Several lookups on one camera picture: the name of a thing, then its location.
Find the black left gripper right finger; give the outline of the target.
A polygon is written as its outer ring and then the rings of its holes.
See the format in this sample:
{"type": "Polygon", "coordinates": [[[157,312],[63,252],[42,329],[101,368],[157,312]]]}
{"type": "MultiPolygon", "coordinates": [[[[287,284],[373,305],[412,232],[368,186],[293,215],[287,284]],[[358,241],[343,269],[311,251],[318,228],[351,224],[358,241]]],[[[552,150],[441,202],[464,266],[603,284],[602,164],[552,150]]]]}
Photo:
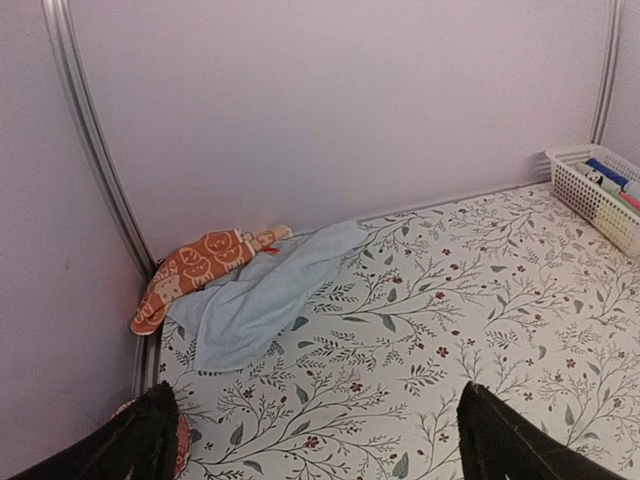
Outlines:
{"type": "Polygon", "coordinates": [[[466,479],[620,477],[536,428],[481,384],[469,381],[465,385],[456,413],[466,479]]]}

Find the light blue terry towel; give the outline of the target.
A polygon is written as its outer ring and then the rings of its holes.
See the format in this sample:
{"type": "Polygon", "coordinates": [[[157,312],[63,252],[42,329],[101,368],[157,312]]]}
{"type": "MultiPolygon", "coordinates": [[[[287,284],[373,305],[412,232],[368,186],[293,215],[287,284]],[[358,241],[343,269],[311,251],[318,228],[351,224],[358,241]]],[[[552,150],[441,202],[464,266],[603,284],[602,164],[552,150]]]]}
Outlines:
{"type": "Polygon", "coordinates": [[[278,254],[259,253],[241,269],[176,300],[168,318],[195,336],[193,367],[228,372],[259,359],[366,238],[357,222],[347,221],[281,240],[278,254]]]}

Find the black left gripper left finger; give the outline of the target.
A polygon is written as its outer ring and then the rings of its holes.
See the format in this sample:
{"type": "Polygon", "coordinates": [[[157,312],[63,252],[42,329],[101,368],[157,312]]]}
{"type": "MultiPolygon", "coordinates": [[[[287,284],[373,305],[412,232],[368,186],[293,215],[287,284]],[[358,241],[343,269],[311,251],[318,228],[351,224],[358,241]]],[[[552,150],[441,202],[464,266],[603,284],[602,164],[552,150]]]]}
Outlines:
{"type": "Polygon", "coordinates": [[[179,409],[159,383],[101,428],[16,479],[172,479],[176,473],[179,409]]]}

